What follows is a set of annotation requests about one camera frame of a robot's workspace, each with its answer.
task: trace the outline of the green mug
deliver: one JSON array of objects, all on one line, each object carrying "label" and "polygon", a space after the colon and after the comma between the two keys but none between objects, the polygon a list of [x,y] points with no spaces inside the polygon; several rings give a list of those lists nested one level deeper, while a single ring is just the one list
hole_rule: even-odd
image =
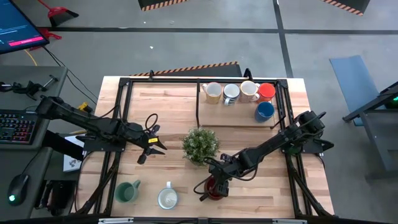
[{"label": "green mug", "polygon": [[133,202],[138,198],[138,186],[141,184],[140,180],[134,183],[123,182],[116,187],[114,191],[115,199],[120,203]]}]

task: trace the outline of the monitor screen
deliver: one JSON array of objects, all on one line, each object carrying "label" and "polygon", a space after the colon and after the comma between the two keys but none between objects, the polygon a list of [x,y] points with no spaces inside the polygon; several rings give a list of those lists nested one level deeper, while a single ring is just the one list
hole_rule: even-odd
[{"label": "monitor screen", "polygon": [[45,45],[48,40],[10,0],[0,0],[0,54]]}]

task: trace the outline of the red dustpan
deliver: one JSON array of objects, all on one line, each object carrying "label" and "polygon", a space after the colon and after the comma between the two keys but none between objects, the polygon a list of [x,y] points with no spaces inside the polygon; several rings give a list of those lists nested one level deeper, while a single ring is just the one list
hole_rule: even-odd
[{"label": "red dustpan", "polygon": [[71,10],[69,10],[65,7],[51,8],[46,3],[44,3],[42,0],[38,0],[38,2],[41,3],[43,6],[45,6],[47,9],[49,9],[48,17],[50,19],[52,27],[57,27],[61,23],[79,16],[79,14],[72,12]]}]

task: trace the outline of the computer mouse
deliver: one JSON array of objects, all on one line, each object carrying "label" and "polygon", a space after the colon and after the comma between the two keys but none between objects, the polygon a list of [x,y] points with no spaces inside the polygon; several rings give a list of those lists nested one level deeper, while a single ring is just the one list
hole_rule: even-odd
[{"label": "computer mouse", "polygon": [[27,174],[19,174],[12,179],[7,192],[7,200],[10,205],[17,206],[24,202],[28,181]]}]

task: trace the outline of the mug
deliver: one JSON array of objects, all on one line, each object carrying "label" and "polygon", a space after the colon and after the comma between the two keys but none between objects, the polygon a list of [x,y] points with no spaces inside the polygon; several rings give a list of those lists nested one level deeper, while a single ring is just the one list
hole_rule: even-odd
[{"label": "mug", "polygon": [[252,81],[242,82],[240,97],[241,102],[249,103],[258,100],[260,98],[260,95],[257,93],[259,87],[260,84],[254,83]]},{"label": "mug", "polygon": [[120,203],[133,202],[138,198],[138,186],[141,184],[140,180],[134,183],[123,182],[116,187],[114,191],[115,199]]},{"label": "mug", "polygon": [[157,196],[157,203],[163,209],[172,209],[177,205],[177,192],[172,188],[172,183],[168,181],[166,188],[159,192]]},{"label": "mug", "polygon": [[217,104],[220,101],[223,88],[219,83],[211,82],[201,86],[206,93],[206,100],[210,104]]},{"label": "mug", "polygon": [[262,123],[268,121],[275,113],[274,105],[270,102],[261,102],[257,105],[257,109],[254,112],[254,119],[257,122]]},{"label": "mug", "polygon": [[228,84],[224,87],[224,105],[232,105],[238,99],[240,90],[235,84]]},{"label": "mug", "polygon": [[259,87],[258,94],[260,95],[259,100],[257,100],[258,103],[270,101],[275,96],[275,87],[270,83],[263,83]]}]

